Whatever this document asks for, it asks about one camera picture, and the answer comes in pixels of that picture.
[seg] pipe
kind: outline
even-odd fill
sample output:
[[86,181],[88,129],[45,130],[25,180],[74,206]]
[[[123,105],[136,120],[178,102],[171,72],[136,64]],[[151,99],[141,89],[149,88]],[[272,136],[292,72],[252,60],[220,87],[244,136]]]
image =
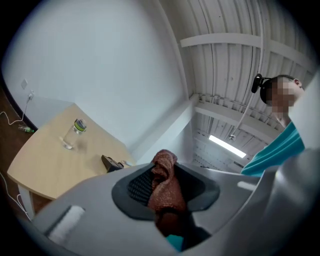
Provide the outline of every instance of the pipe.
[[[256,2],[256,8],[257,8],[257,12],[258,12],[258,17],[259,17],[259,23],[260,23],[260,37],[261,37],[261,43],[260,43],[260,60],[259,60],[259,66],[258,66],[258,73],[261,74],[261,70],[262,70],[262,63],[263,63],[263,59],[264,59],[264,48],[265,48],[265,31],[264,31],[264,24],[263,24],[263,20],[262,20],[262,15],[261,15],[261,9],[260,9],[260,5],[259,5],[259,0]],[[250,104],[252,102],[252,99],[254,98],[254,93],[251,93],[248,105],[246,106],[243,115],[240,119],[240,121],[238,122],[238,124],[236,125],[235,129],[233,130],[233,132],[231,133],[231,135],[229,136],[229,139],[232,139],[235,137],[234,133],[236,132],[236,130],[239,128],[239,126],[241,125],[241,122],[243,121],[245,115],[247,114],[247,111],[250,107]]]

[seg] person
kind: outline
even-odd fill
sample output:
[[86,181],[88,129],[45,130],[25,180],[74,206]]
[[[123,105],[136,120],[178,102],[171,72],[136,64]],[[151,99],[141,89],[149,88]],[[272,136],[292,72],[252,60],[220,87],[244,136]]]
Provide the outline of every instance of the person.
[[292,76],[281,74],[265,80],[260,89],[260,98],[271,106],[272,114],[285,129],[272,143],[253,157],[242,169],[242,174],[260,177],[266,168],[281,165],[286,159],[305,149],[288,115],[289,109],[303,94],[302,83]]

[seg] teal shirt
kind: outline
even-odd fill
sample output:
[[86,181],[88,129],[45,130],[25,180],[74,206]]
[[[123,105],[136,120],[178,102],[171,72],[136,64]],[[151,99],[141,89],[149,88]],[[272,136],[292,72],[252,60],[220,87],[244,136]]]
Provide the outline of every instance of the teal shirt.
[[299,154],[304,149],[300,135],[291,122],[271,144],[253,157],[241,173],[260,177],[266,168],[281,165],[286,159]]

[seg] ear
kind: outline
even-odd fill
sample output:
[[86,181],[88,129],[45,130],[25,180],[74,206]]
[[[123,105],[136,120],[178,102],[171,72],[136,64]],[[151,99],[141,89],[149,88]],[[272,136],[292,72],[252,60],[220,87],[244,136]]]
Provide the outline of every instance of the ear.
[[300,88],[302,88],[302,83],[298,80],[298,79],[294,79],[293,80],[293,82],[297,85],[297,86],[299,86]]

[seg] ceiling light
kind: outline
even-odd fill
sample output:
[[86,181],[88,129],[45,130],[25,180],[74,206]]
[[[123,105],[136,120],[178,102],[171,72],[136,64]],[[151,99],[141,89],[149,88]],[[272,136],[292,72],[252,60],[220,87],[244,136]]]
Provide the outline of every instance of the ceiling light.
[[214,143],[217,143],[221,147],[224,147],[226,150],[231,151],[232,153],[236,154],[237,156],[239,156],[241,158],[244,158],[246,156],[246,153],[243,153],[239,149],[236,149],[234,146],[231,146],[230,144],[222,141],[221,139],[218,139],[215,136],[210,135],[209,140],[214,142]]

